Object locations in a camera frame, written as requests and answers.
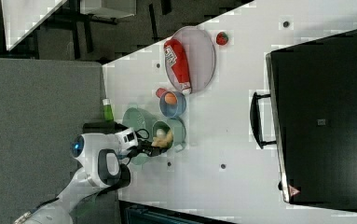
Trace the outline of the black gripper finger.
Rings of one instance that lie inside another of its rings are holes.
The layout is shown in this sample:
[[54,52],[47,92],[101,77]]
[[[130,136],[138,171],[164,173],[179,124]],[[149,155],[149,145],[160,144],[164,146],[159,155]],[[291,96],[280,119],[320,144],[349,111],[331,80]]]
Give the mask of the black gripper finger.
[[160,154],[162,154],[162,153],[166,153],[168,151],[168,149],[167,148],[161,148],[160,149]]

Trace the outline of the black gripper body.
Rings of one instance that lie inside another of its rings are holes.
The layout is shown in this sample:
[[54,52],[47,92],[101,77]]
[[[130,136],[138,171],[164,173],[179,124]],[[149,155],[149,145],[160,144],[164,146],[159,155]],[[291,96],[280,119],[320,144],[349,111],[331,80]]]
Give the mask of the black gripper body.
[[149,141],[140,141],[137,146],[131,147],[128,154],[129,158],[137,157],[140,153],[144,153],[148,157],[156,157],[161,154],[160,147],[153,147]]

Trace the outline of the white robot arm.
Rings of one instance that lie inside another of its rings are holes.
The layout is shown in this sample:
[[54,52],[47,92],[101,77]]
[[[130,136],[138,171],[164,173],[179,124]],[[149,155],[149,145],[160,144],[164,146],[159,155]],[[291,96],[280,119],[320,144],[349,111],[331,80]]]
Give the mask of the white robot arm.
[[18,217],[13,224],[73,224],[77,205],[105,189],[121,189],[130,183],[130,170],[122,161],[145,154],[158,156],[168,150],[172,135],[149,141],[132,128],[112,133],[82,133],[71,146],[80,168],[69,184],[53,199]]

